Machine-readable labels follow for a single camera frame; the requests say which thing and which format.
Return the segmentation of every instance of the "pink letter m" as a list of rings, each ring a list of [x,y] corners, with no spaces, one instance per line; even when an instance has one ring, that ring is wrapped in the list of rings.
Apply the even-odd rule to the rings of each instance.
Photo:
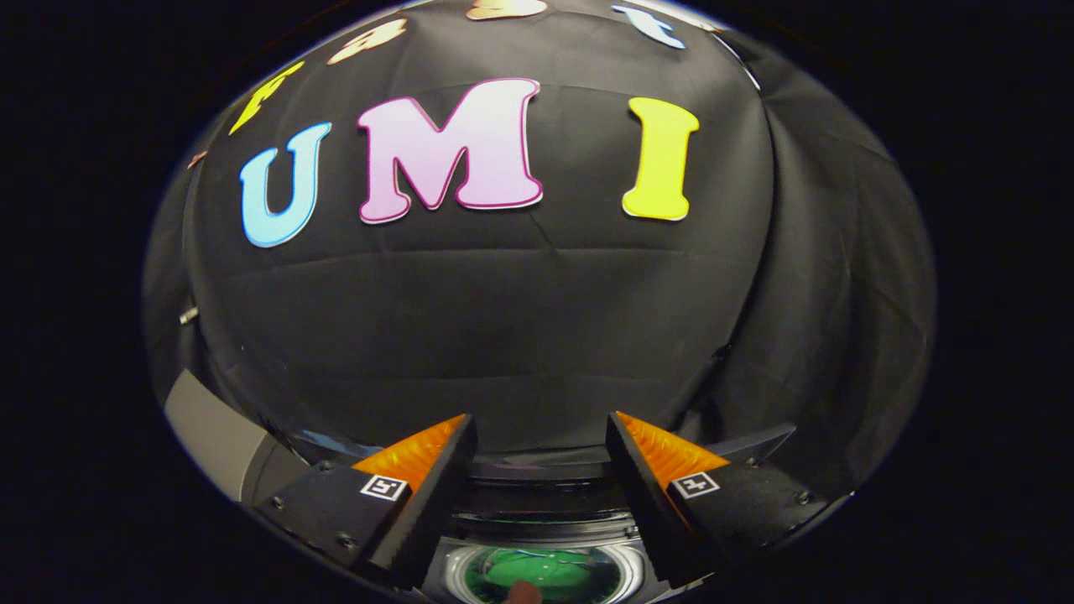
[[[533,80],[488,80],[466,91],[444,129],[437,129],[410,97],[369,109],[358,126],[369,132],[369,199],[362,221],[396,220],[410,210],[400,192],[395,166],[422,203],[436,210],[466,152],[466,182],[459,204],[471,210],[522,207],[540,201],[541,185],[529,174],[526,104],[540,90]]]

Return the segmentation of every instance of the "cutout letter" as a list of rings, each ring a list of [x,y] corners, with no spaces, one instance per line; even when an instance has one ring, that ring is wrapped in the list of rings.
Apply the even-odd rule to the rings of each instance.
[[[276,91],[276,88],[279,88],[279,85],[284,83],[284,80],[288,75],[291,75],[292,73],[299,71],[299,69],[303,64],[305,64],[305,61],[299,61],[297,63],[288,68],[288,70],[285,71],[284,73],[277,75],[276,77],[273,77],[268,82],[265,82],[260,88],[255,90],[253,95],[250,97],[250,102],[246,104],[246,109],[243,110],[243,114],[238,116],[238,119],[235,121],[235,125],[231,127],[231,131],[228,132],[228,135],[230,136],[234,134],[235,130],[238,130],[240,126],[249,121],[249,119],[253,117],[261,110],[261,101],[271,97],[272,94]]]
[[[384,42],[395,40],[404,31],[406,31],[405,26],[406,19],[395,19],[393,21],[379,25],[344,44],[343,49],[333,55],[332,58],[329,59],[328,64],[335,64],[342,60],[353,57],[366,48],[373,48],[374,46],[379,46]]]
[[[690,133],[700,128],[694,114],[665,101],[634,98],[630,111],[641,119],[638,182],[623,196],[630,216],[682,220],[690,202],[682,195]]]
[[[329,133],[329,123],[310,126],[291,138],[287,150],[294,154],[294,181],[291,204],[274,214],[268,211],[265,189],[268,164],[276,159],[276,148],[265,149],[246,162],[238,179],[243,182],[243,230],[258,247],[274,247],[287,242],[306,226],[317,204],[317,154],[321,139]]]
[[[685,44],[664,32],[665,29],[668,31],[672,30],[670,25],[656,20],[656,17],[653,15],[650,15],[644,11],[628,9],[626,6],[612,6],[612,10],[618,13],[625,14],[626,18],[630,19],[630,25],[653,40],[667,44],[672,48],[682,49],[686,47]]]
[[[362,220],[388,222],[410,210],[410,198],[398,190],[396,164],[425,207],[438,208],[463,152],[467,172],[455,192],[460,205],[499,210],[540,201],[526,149],[526,106],[538,90],[540,84],[526,78],[481,82],[463,95],[440,130],[409,97],[363,113],[358,126],[369,132],[369,199],[359,212]]]
[[[548,9],[541,0],[474,0],[474,8],[466,11],[470,20],[528,17]]]

